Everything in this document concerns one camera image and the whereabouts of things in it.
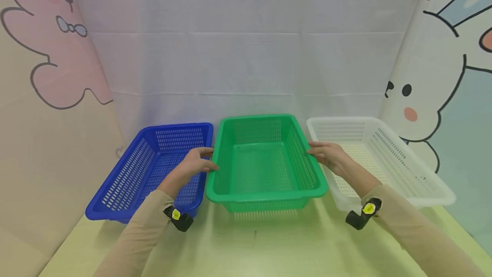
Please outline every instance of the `white curtain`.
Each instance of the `white curtain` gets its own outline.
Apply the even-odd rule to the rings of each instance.
[[[126,141],[149,125],[378,116],[417,0],[77,0]]]

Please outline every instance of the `plastic basket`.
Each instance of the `plastic basket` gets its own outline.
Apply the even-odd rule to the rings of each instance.
[[[85,216],[127,223],[145,197],[194,147],[210,147],[208,123],[175,124],[141,130],[91,200]],[[191,216],[202,202],[206,173],[198,173],[178,193],[175,207]]]
[[[310,118],[314,141],[340,144],[357,163],[382,183],[393,187],[414,206],[450,205],[449,187],[383,121],[369,117]],[[344,179],[323,166],[338,209],[359,212],[360,198]]]
[[[292,115],[226,118],[220,124],[207,197],[229,212],[301,209],[328,185]]]

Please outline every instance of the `white basket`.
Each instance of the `white basket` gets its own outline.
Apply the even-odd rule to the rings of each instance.
[[[370,117],[310,118],[314,141],[340,144],[357,163],[417,208],[450,205],[456,196],[383,121]],[[339,210],[359,212],[360,198],[344,179],[323,166]]]

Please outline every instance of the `light green table surface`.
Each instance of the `light green table surface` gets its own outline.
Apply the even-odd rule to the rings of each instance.
[[[492,276],[492,259],[444,208],[422,212]],[[168,227],[143,276],[425,276],[375,222],[356,231],[344,219],[330,193],[283,213],[233,215],[204,199],[188,232]],[[123,228],[83,217],[40,277],[91,276]]]

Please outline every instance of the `beige sleeve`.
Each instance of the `beige sleeve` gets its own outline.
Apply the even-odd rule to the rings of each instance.
[[[152,248],[158,243],[169,218],[162,212],[173,203],[171,197],[155,190],[137,209],[94,277],[139,277]]]
[[[381,200],[374,220],[388,231],[429,277],[485,276],[472,260],[391,187],[376,186],[363,199]]]

